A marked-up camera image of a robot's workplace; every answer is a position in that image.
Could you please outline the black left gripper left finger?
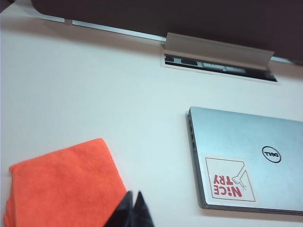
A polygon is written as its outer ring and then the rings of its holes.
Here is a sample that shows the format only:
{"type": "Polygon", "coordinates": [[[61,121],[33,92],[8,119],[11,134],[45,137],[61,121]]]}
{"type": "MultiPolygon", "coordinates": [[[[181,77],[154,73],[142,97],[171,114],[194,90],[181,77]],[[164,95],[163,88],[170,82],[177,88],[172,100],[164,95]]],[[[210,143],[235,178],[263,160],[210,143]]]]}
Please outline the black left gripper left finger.
{"type": "Polygon", "coordinates": [[[106,227],[132,227],[133,226],[133,193],[128,191],[120,201],[106,227]]]}

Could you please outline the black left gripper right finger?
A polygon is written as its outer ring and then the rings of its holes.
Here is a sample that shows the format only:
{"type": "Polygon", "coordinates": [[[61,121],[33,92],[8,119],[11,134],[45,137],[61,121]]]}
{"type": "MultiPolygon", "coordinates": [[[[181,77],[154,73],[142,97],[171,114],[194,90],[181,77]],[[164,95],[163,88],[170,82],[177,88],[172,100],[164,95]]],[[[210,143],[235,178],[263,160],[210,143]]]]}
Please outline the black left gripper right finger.
{"type": "Polygon", "coordinates": [[[134,209],[133,209],[133,224],[134,227],[154,227],[149,208],[143,198],[143,194],[139,191],[134,209]]]}

